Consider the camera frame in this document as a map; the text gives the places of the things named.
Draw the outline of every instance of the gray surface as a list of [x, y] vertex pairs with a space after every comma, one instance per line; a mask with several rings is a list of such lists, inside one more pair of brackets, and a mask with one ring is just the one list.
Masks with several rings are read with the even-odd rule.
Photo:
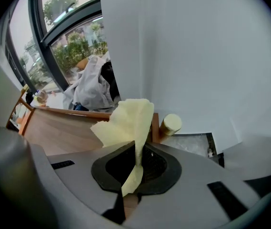
[[5, 208], [12, 208], [15, 213], [23, 212], [16, 228], [21, 227], [20, 221], [26, 221], [25, 216], [38, 228], [57, 228], [55, 211], [36, 170], [29, 143], [17, 132], [0, 128], [0, 198], [4, 205], [0, 205], [0, 218]]
[[[123, 223], [124, 226], [137, 229], [215, 228], [224, 225], [230, 219], [206, 186], [215, 181], [223, 182], [247, 208], [251, 208], [259, 200], [259, 196], [247, 184], [211, 160], [172, 147], [153, 145], [179, 160], [182, 175], [166, 193], [143, 196], [131, 217]], [[74, 165], [57, 169], [55, 172], [79, 200], [101, 214], [113, 207], [116, 196], [101, 190], [90, 174], [90, 167], [96, 158], [116, 148], [50, 156], [49, 160], [51, 163], [68, 159], [75, 162]]]
[[219, 229], [242, 229], [253, 222], [271, 202], [271, 193], [260, 199], [250, 210]]
[[51, 164], [72, 160], [75, 164], [56, 169], [64, 185], [83, 203], [98, 214], [113, 208], [117, 194], [104, 191], [91, 174], [93, 162], [127, 143], [80, 153], [48, 156]]
[[223, 153], [225, 169], [242, 180], [271, 175], [271, 137], [247, 135], [242, 143]]
[[38, 145], [30, 147], [40, 181], [55, 209], [58, 228], [121, 228], [114, 222], [93, 212], [67, 189], [51, 167], [42, 147]]
[[178, 159], [182, 175], [166, 193], [143, 196], [124, 226], [210, 229], [228, 223], [230, 219], [206, 186], [215, 181], [221, 181], [247, 208], [259, 201], [259, 196], [247, 184], [211, 160], [175, 148], [154, 146]]
[[203, 157], [208, 157], [207, 150], [209, 144], [205, 134], [173, 135], [162, 143], [180, 150], [198, 154]]

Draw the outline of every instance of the white panel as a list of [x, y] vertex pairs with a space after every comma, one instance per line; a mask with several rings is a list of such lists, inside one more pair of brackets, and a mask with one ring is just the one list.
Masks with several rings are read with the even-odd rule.
[[0, 67], [5, 72], [11, 82], [19, 89], [22, 89], [22, 85], [13, 72], [5, 55], [5, 40], [6, 30], [8, 27], [8, 13], [6, 12], [0, 19]]
[[123, 98], [148, 98], [160, 120], [178, 114], [180, 134], [213, 132], [219, 150], [271, 113], [271, 11], [262, 0], [101, 3]]
[[271, 137], [247, 135], [242, 143], [224, 150], [225, 169], [242, 180], [271, 176]]

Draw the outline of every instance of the green shrub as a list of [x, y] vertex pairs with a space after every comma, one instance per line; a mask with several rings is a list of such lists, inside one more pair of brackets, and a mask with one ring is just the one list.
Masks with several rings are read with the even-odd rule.
[[69, 35], [68, 42], [66, 46], [59, 44], [53, 49], [57, 64], [65, 74], [70, 74], [70, 69], [91, 54], [105, 54], [108, 50], [106, 42], [94, 41], [93, 46], [89, 47], [88, 41], [77, 32]]

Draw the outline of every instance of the black slot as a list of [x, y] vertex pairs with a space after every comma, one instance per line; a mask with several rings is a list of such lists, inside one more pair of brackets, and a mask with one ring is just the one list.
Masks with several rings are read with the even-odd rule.
[[64, 167], [71, 166], [74, 164], [75, 163], [73, 161], [67, 160], [67, 161], [62, 161], [59, 163], [51, 164], [51, 166], [53, 167], [54, 170], [56, 170], [56, 169], [64, 168]]
[[125, 211], [124, 211], [124, 202], [122, 199], [122, 194], [121, 192], [118, 193], [115, 204], [114, 204], [114, 208], [110, 208], [108, 210], [106, 210], [102, 216], [104, 216], [105, 218], [112, 220], [113, 222], [117, 223], [117, 224], [121, 224], [124, 222], [124, 220], [126, 219], [125, 217]]
[[121, 185], [125, 183], [135, 166], [135, 146], [131, 146], [106, 163], [106, 171]]
[[245, 206], [240, 203], [222, 182], [209, 183], [207, 186], [231, 220], [236, 219], [247, 211]]

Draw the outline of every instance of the tree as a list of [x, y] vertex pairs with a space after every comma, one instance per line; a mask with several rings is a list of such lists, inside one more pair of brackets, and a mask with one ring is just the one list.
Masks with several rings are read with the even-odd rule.
[[101, 39], [100, 24], [92, 23], [90, 27], [91, 27], [92, 31], [95, 33], [95, 35], [98, 38], [99, 42], [101, 42], [102, 39]]
[[80, 39], [80, 34], [77, 32], [72, 32], [69, 36], [68, 36], [68, 41], [69, 42], [76, 42]]
[[21, 66], [23, 66], [23, 68], [25, 69], [26, 68], [26, 64], [28, 63], [29, 61], [29, 56], [24, 53], [20, 58], [19, 58], [19, 62], [21, 64]]
[[78, 2], [79, 0], [49, 0], [45, 2], [43, 12], [46, 23], [52, 25], [54, 20], [62, 14], [69, 5], [75, 3], [73, 6], [77, 6]]
[[24, 50], [27, 51], [28, 48], [30, 48], [31, 46], [35, 45], [34, 39], [30, 39], [30, 41], [24, 45]]

